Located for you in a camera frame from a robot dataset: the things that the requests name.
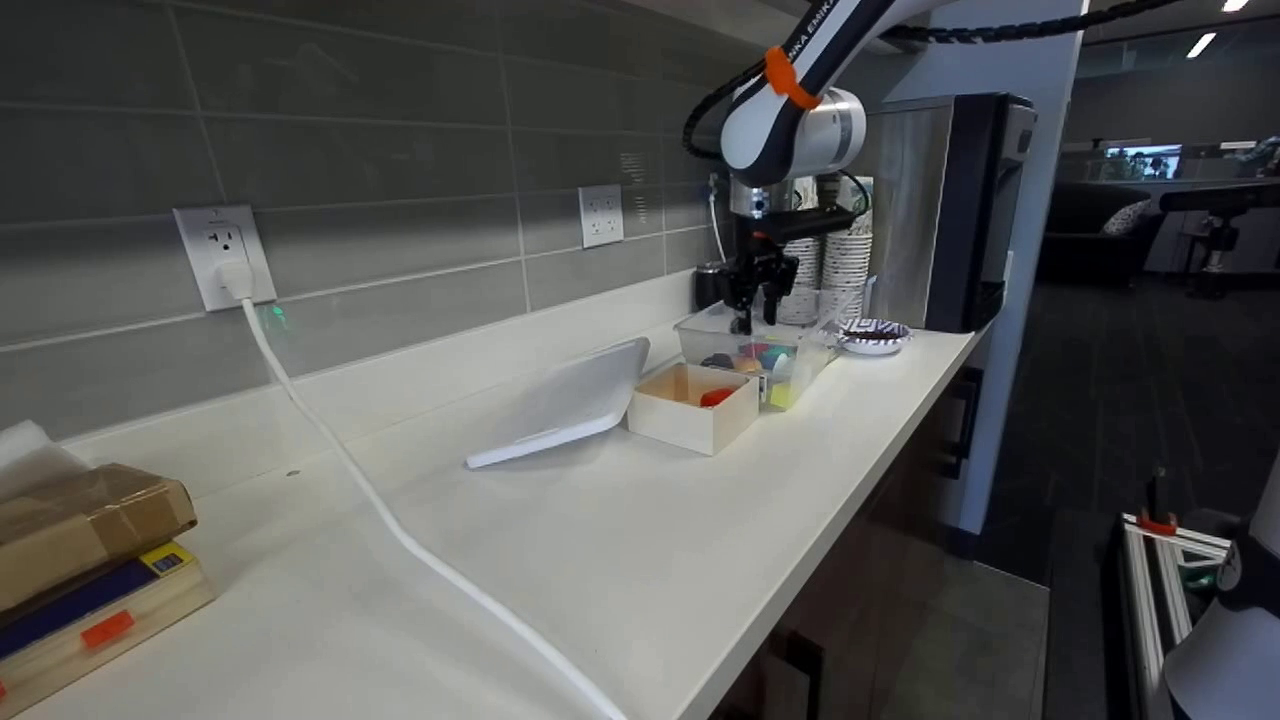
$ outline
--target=gray tile wall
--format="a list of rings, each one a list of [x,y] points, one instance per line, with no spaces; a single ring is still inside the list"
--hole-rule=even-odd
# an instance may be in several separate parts
[[[0,6],[0,427],[263,386],[166,207],[252,204],[290,371],[692,269],[682,113],[751,48],[609,0]],[[574,187],[627,241],[579,253]]]

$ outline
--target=stacked books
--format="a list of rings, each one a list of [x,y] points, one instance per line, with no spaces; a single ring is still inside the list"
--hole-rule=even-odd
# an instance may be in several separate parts
[[[104,466],[0,495],[0,720],[207,604],[183,483]]]

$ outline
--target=desk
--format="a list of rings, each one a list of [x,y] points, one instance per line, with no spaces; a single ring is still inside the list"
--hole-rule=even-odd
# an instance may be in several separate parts
[[[461,451],[503,408],[496,397],[430,400],[351,446],[406,531],[562,650],[627,715],[706,715],[972,345],[914,333],[895,362],[837,362],[801,408],[765,417],[718,456],[611,433],[463,473]],[[351,371],[367,394],[380,379],[367,364]],[[299,424],[267,394],[235,406],[279,435]],[[144,449],[170,424],[179,417],[78,449],[191,476],[252,459],[249,449],[207,451],[191,433]],[[326,451],[197,491],[197,509],[191,549],[214,600],[33,720],[582,715],[531,654],[385,537]]]

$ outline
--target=white cable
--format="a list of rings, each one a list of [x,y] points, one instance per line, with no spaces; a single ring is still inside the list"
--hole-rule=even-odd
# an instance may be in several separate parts
[[[473,604],[478,604],[490,621],[506,623],[544,663],[551,663],[579,697],[582,704],[592,704],[599,715],[609,720],[623,720],[623,711],[558,654],[551,650],[534,629],[526,629],[516,613],[506,613],[498,600],[490,600],[478,584],[473,584],[468,575],[461,575],[454,570],[449,570],[440,555],[430,555],[418,540],[411,540],[403,531],[403,525],[397,522],[397,514],[385,503],[385,495],[373,488],[373,479],[365,476],[365,467],[355,466],[351,449],[336,435],[336,427],[312,411],[312,406],[290,387],[285,364],[274,362],[263,326],[255,321],[252,299],[241,299],[241,314],[249,321],[249,333],[255,340],[255,348],[263,354],[274,386],[285,387],[285,397],[290,400],[290,408],[312,422],[312,427],[336,449],[336,456],[343,459],[347,476],[355,479],[355,488],[365,491],[365,500],[373,503],[373,514],[385,522],[385,530],[397,537],[397,546],[418,559],[425,570],[430,570],[437,575],[445,575],[453,588],[461,588]]]

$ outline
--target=electrical outlet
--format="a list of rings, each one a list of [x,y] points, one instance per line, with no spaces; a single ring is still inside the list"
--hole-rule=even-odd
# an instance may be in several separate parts
[[[623,241],[623,194],[616,184],[574,187],[582,247]]]
[[[207,314],[235,307],[219,269],[241,265],[252,286],[252,299],[270,299],[270,269],[249,204],[222,207],[170,207],[174,234],[186,247],[191,278]]]

